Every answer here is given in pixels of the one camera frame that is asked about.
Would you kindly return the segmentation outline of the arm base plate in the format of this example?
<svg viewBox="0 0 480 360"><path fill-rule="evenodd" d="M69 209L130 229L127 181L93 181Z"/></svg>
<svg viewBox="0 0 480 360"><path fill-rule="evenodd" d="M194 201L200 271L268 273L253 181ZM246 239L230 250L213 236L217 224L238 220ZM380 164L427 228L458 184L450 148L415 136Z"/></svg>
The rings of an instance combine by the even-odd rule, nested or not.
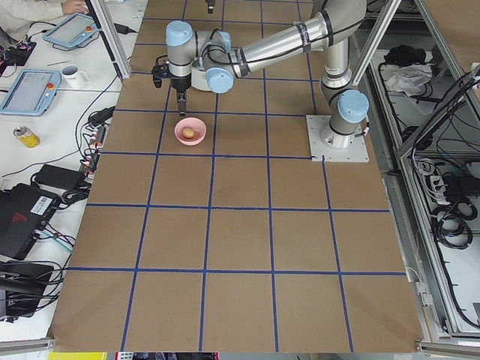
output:
<svg viewBox="0 0 480 360"><path fill-rule="evenodd" d="M367 163L370 158L360 124L354 133L340 135L330 127L330 115L307 115L310 158L316 162Z"/></svg>

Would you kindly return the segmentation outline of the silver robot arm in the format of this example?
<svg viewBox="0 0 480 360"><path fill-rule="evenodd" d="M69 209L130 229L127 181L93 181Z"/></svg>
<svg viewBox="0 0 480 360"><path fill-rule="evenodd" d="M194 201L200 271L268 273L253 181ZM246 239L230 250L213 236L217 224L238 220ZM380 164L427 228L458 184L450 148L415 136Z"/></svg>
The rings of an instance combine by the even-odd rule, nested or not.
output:
<svg viewBox="0 0 480 360"><path fill-rule="evenodd" d="M151 71L153 83L161 87L164 79L170 81L177 91L178 111L184 115L194 62L199 62L207 90L223 94L235 80L255 71L293 56L322 51L320 87L331 118L319 135L326 146L345 149L369 108L365 95L353 89L349 65L350 36L363 22L366 10L366 1L323 1L309 20L238 48L232 47L225 31L194 31L188 22L172 21L166 26L167 54L156 59Z"/></svg>

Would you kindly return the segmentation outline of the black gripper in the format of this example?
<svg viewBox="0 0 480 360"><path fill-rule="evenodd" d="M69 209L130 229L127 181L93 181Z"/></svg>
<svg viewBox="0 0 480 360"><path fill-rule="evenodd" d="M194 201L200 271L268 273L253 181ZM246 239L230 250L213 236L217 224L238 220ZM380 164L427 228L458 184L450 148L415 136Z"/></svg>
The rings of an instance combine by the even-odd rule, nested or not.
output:
<svg viewBox="0 0 480 360"><path fill-rule="evenodd" d="M176 98L179 115L185 116L187 104L185 92L191 87L191 75L172 76L170 79L170 84L177 91Z"/></svg>

